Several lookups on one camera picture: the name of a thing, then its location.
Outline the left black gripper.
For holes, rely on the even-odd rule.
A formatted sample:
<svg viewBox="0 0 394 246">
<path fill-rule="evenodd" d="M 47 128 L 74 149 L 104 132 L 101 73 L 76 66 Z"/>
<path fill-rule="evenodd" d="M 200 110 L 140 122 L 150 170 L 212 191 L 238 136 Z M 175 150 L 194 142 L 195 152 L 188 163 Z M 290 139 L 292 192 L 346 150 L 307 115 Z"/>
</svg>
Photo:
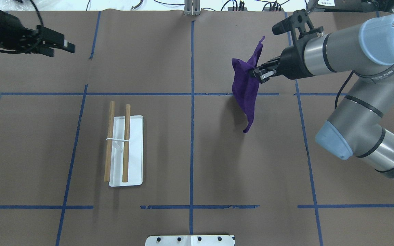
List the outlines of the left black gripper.
<svg viewBox="0 0 394 246">
<path fill-rule="evenodd" d="M 11 53 L 42 54 L 54 57 L 54 49 L 75 53 L 75 45 L 64 34 L 43 26 L 43 19 L 36 9 L 40 25 L 36 30 L 24 27 L 14 15 L 0 10 L 0 48 Z"/>
</svg>

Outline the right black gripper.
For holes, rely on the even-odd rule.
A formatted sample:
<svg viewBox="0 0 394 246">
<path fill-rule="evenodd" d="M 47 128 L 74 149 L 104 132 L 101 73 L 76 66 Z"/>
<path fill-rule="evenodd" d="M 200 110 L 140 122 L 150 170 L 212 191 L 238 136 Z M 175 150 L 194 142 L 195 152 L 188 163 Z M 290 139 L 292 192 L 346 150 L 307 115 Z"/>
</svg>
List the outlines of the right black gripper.
<svg viewBox="0 0 394 246">
<path fill-rule="evenodd" d="M 270 77 L 284 76 L 288 79 L 302 79 L 307 77 L 307 68 L 304 62 L 304 48 L 289 46 L 280 56 L 249 70 L 251 77 L 258 77 L 259 83 L 269 81 Z"/>
</svg>

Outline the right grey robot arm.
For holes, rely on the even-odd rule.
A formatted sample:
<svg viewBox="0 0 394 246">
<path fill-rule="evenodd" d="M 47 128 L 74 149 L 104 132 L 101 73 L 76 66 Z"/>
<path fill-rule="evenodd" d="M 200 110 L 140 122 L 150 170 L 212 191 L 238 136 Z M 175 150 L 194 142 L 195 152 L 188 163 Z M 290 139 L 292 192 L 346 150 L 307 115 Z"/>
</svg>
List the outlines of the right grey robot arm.
<svg viewBox="0 0 394 246">
<path fill-rule="evenodd" d="M 316 134 L 322 148 L 342 160 L 355 156 L 394 180 L 394 134 L 379 121 L 394 104 L 394 14 L 330 34 L 315 28 L 307 10 L 275 24 L 275 35 L 299 30 L 280 56 L 246 72 L 265 83 L 271 77 L 302 79 L 351 71 L 358 80 Z"/>
</svg>

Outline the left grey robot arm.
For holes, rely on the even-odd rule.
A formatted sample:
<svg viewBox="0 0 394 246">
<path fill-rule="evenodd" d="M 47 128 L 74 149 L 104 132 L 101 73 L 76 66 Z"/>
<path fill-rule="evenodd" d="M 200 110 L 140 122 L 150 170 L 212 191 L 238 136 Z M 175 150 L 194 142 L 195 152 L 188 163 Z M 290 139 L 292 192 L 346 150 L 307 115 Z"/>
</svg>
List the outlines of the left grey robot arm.
<svg viewBox="0 0 394 246">
<path fill-rule="evenodd" d="M 25 27 L 20 19 L 0 10 L 0 54 L 42 54 L 53 57 L 56 49 L 75 52 L 75 45 L 67 41 L 64 34 L 47 28 L 36 3 L 30 1 L 39 24 Z"/>
</svg>

